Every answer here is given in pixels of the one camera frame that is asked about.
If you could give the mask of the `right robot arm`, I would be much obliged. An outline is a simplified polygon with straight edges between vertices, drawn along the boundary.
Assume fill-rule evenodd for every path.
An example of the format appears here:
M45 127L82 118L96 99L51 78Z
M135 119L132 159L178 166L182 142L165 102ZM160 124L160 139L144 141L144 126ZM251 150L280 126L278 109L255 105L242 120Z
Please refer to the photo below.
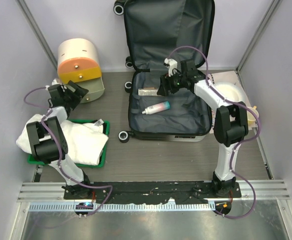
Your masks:
M248 134L247 108L243 102L232 102L214 87L208 76L199 71L192 59L164 60L168 72L160 77L157 94L168 96L180 89L188 89L202 99L215 113L214 136L219 143L218 162L213 172L211 190L216 197L224 197L235 188L234 173L238 150Z

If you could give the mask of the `white black space suitcase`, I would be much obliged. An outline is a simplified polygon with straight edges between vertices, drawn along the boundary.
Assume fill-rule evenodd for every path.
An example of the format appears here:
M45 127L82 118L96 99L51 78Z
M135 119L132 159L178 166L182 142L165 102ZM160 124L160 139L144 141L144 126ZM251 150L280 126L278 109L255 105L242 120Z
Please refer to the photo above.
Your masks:
M167 97L139 96L138 89L158 88L168 72L165 58L204 64L209 52L215 16L212 0L117 0L113 11L123 16L129 55L134 68L125 83L129 93L129 133L141 140L199 142L212 127L209 106L183 88ZM145 108L168 101L170 109L142 114Z

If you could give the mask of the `white garment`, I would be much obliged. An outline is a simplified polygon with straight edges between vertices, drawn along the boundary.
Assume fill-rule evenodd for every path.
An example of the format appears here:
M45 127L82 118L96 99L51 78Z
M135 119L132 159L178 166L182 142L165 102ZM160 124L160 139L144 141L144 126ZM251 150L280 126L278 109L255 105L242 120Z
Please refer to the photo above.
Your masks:
M26 124L38 122L43 115L33 115ZM66 142L68 144L68 155L77 165L97 166L100 162L103 149L109 139L106 131L106 122L103 125L96 125L91 122L65 120L61 124ZM26 125L16 140L16 145L25 153L30 154L28 163L44 165L36 161L31 154Z

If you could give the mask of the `pink blue spray bottle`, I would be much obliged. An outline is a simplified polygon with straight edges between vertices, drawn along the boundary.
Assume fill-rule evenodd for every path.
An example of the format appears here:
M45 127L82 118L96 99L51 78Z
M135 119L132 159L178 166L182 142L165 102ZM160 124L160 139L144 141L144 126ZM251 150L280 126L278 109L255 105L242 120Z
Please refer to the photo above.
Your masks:
M152 115L152 114L163 112L163 111L166 111L169 109L170 109L170 104L168 101L165 101L165 102L161 102L161 103L158 103L158 104L155 104L155 105L152 105L152 106L145 108L145 110L142 111L142 114L143 115Z

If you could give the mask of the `yellow cup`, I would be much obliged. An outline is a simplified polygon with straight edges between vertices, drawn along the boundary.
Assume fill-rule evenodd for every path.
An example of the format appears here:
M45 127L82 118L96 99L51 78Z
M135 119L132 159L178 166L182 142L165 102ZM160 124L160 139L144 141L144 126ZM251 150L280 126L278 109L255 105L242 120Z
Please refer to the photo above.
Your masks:
M259 117L259 112L257 111L257 107L248 107L249 110L247 110L247 120L248 120L248 126L254 127L257 123L257 120L255 117Z

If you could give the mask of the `silver rectangular box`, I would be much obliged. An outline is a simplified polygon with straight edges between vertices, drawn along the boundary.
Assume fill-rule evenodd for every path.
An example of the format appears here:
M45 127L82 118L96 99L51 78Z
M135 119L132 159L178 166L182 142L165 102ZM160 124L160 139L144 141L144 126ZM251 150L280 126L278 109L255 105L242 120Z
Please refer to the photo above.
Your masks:
M154 87L147 87L147 88L139 88L138 95L139 96L149 96L149 97L158 97L157 94L158 89Z

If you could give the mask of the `round mini drawer cabinet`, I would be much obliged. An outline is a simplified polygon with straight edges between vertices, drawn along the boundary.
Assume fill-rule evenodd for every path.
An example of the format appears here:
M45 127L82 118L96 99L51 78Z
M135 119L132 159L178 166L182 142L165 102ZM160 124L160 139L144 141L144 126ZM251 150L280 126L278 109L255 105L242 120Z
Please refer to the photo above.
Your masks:
M61 82L72 81L88 90L82 103L92 102L104 94L98 52L92 42L84 38L65 40L58 47L57 58L57 74Z

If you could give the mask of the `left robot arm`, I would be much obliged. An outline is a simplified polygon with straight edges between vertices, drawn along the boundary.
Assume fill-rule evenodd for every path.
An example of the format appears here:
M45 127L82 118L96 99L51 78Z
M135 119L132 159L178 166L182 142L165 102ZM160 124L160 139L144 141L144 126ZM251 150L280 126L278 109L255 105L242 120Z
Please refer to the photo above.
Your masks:
M66 187L75 187L75 194L85 200L92 195L89 178L68 154L68 144L61 124L88 93L73 81L66 84L54 79L46 86L50 98L47 113L40 120L26 125L31 154L38 162L53 167L65 179Z

